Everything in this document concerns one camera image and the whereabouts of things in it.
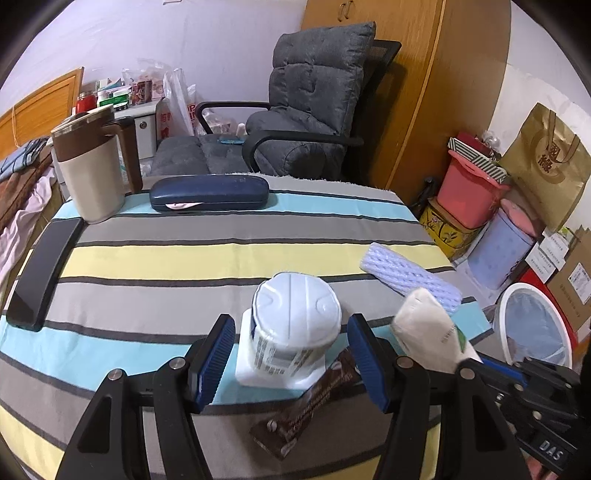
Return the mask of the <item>beige paper bag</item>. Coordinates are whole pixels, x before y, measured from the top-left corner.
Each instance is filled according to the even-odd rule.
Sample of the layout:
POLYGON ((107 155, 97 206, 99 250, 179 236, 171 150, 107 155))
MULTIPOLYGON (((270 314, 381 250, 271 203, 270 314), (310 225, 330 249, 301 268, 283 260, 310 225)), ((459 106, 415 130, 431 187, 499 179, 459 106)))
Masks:
POLYGON ((412 291, 391 323, 404 352, 425 369, 452 374, 480 356, 446 310, 425 288, 412 291))

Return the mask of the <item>white instant noodle cup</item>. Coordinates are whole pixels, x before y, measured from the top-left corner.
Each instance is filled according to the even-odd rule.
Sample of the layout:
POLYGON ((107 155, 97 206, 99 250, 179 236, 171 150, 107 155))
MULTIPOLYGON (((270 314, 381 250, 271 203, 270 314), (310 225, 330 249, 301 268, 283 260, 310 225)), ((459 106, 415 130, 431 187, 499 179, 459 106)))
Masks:
POLYGON ((306 390, 325 373, 342 307, 321 278, 280 272, 263 281, 242 314, 235 378, 253 388, 306 390))

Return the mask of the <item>brown snack wrapper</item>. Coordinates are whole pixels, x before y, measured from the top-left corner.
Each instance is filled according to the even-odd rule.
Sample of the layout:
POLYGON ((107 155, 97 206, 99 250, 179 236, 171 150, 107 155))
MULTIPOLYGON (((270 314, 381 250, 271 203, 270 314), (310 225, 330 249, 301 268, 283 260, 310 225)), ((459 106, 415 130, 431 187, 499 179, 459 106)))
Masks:
POLYGON ((361 375, 351 348, 346 347, 300 398, 270 418, 253 425, 249 430, 252 440, 274 458, 283 460, 296 446, 314 418, 315 411, 328 403, 333 395, 360 381, 361 375))

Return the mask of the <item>white round trash bin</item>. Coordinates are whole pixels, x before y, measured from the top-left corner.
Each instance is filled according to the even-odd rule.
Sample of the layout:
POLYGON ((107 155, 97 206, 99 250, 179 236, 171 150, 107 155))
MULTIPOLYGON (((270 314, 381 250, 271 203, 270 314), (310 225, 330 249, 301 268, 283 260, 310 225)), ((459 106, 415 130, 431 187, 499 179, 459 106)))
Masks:
POLYGON ((509 286, 496 303, 493 330, 508 364, 526 358, 572 367, 571 341, 560 313, 538 288, 509 286))

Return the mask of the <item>brown cardboard box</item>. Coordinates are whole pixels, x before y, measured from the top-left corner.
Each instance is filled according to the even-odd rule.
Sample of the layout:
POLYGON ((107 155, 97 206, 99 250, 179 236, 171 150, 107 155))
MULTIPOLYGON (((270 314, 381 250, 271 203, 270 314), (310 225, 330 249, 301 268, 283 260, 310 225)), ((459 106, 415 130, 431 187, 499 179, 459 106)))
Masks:
POLYGON ((590 230, 585 229, 569 250, 564 267, 548 283, 575 332, 590 318, 590 275, 590 230))

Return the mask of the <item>yellow patterned box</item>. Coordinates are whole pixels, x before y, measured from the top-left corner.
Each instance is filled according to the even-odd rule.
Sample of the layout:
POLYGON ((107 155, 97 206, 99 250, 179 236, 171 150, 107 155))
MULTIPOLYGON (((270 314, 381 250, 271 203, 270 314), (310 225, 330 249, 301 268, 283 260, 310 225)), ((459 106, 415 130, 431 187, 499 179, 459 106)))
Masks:
POLYGON ((481 227, 469 229, 462 225, 435 198, 428 200, 420 223, 451 261, 464 255, 481 231, 481 227))

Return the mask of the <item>dark blue glasses case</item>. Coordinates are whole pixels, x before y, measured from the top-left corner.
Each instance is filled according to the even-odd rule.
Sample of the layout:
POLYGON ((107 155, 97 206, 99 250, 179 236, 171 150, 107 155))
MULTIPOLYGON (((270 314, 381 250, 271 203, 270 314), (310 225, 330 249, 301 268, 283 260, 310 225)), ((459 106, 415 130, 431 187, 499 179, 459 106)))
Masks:
POLYGON ((269 196, 270 185, 259 176, 189 175, 157 181, 149 201, 155 211, 181 214, 262 208, 269 196))

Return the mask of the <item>pink plastic bucket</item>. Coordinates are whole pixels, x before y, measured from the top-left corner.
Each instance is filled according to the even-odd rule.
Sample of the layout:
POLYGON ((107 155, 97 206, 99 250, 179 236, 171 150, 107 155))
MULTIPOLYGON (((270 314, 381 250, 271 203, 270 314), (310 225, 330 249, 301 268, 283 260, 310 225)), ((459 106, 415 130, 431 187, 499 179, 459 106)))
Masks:
POLYGON ((455 152, 437 195, 437 202, 467 229, 476 229, 494 215, 511 187, 498 183, 481 168, 455 152))

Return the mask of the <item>black smartphone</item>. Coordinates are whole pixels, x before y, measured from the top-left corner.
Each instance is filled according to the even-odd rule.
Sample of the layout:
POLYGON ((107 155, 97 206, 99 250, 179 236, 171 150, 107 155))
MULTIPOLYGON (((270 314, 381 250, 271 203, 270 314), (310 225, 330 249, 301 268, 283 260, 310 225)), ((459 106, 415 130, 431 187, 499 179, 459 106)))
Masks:
POLYGON ((66 261, 80 237, 82 218, 58 219, 39 237, 16 283, 6 313, 11 326, 38 332, 66 261))

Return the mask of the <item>gold paper gift bag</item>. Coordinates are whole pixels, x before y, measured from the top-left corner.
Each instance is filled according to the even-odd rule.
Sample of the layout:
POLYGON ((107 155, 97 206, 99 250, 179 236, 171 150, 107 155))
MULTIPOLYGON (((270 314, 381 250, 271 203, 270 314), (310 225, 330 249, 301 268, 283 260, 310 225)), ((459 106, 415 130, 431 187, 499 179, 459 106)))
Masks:
POLYGON ((590 154, 558 116, 538 103, 500 165, 546 227, 562 228, 590 178, 590 154))

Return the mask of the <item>beige brown kettle jug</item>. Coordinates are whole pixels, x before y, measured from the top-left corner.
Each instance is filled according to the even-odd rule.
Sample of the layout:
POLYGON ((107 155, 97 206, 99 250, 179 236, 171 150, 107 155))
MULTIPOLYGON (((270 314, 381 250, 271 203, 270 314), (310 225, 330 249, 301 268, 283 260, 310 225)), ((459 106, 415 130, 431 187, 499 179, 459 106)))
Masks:
POLYGON ((123 206, 125 193, 143 188, 130 117, 105 105, 68 117, 51 130, 57 163, 80 216, 100 223, 123 206))

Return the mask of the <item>white bedside cabinet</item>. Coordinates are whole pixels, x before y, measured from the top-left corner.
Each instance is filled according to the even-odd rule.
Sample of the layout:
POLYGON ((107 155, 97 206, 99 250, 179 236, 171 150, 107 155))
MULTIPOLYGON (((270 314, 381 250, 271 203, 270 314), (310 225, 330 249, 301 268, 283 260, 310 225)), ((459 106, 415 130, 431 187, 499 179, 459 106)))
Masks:
POLYGON ((116 119, 129 117, 134 120, 135 138, 138 150, 138 158, 144 160, 151 158, 157 148, 156 120, 160 101, 152 101, 145 104, 131 106, 116 111, 116 119))

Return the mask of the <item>folded blue cloth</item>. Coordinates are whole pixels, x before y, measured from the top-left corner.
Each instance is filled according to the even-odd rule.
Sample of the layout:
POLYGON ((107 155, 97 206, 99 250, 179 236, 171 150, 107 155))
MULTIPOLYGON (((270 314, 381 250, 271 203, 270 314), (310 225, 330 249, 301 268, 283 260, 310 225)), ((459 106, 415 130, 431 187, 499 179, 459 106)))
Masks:
POLYGON ((14 173, 31 166, 45 147, 48 138, 39 137, 18 147, 0 162, 0 181, 9 179, 14 173))

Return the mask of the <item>red jar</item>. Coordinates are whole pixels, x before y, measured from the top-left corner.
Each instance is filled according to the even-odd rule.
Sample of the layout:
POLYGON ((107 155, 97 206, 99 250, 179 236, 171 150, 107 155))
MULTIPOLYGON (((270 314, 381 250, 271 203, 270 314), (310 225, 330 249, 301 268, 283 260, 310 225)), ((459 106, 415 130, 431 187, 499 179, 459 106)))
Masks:
POLYGON ((76 100, 75 113, 85 113, 97 107, 97 97, 94 92, 81 92, 76 100))

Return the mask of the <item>wooden bed headboard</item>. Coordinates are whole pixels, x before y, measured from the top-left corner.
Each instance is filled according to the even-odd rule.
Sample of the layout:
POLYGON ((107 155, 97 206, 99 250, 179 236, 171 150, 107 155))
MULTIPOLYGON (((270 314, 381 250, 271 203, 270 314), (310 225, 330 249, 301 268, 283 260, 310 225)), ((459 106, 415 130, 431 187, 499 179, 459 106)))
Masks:
POLYGON ((26 142, 50 134, 72 114, 84 68, 74 69, 43 85, 8 109, 0 121, 0 155, 5 158, 26 142))

